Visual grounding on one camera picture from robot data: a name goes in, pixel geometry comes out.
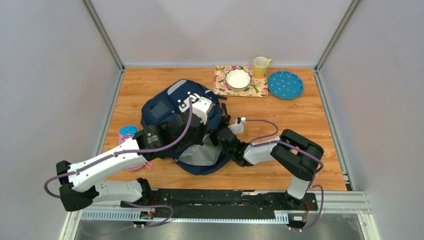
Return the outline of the navy blue school backpack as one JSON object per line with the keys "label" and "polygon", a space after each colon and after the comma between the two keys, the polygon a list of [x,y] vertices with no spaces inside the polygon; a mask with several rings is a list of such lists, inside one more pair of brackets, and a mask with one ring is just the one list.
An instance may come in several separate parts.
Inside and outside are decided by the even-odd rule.
{"label": "navy blue school backpack", "polygon": [[[192,109],[192,102],[201,97],[213,103],[206,124]],[[208,175],[223,168],[230,157],[219,145],[217,132],[228,126],[231,117],[222,99],[198,82],[180,79],[148,100],[141,108],[143,142],[156,149],[183,135],[174,146],[148,156],[172,158],[193,175]]]}

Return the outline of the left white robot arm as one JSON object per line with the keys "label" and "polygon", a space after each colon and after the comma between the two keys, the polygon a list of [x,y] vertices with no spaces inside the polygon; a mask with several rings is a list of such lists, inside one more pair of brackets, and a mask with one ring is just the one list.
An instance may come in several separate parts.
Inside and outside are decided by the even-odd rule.
{"label": "left white robot arm", "polygon": [[146,179],[107,181],[134,165],[156,158],[168,158],[193,143],[201,143],[207,132],[207,116],[180,113],[171,121],[145,126],[119,146],[79,163],[61,161],[56,170],[60,181],[59,198],[68,212],[82,210],[93,203],[120,201],[122,207],[148,207],[153,202]]}

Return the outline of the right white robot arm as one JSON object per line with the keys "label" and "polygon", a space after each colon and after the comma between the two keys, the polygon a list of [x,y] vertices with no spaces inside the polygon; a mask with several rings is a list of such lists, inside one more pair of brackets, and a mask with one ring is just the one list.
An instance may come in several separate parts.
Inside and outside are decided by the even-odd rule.
{"label": "right white robot arm", "polygon": [[274,139],[250,144],[239,140],[227,127],[217,132],[217,141],[230,159],[241,167],[275,160],[289,171],[292,177],[285,203],[293,210],[305,203],[308,188],[324,168],[324,149],[291,129],[283,130]]}

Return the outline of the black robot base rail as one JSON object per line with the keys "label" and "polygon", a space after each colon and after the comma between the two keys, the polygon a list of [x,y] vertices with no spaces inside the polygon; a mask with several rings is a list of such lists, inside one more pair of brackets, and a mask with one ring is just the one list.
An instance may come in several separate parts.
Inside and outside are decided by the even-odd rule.
{"label": "black robot base rail", "polygon": [[319,211],[316,195],[307,193],[301,200],[286,192],[243,190],[164,189],[149,190],[140,200],[122,201],[123,208],[134,205],[153,209],[155,219],[266,221],[279,220],[291,227],[306,224],[309,213]]}

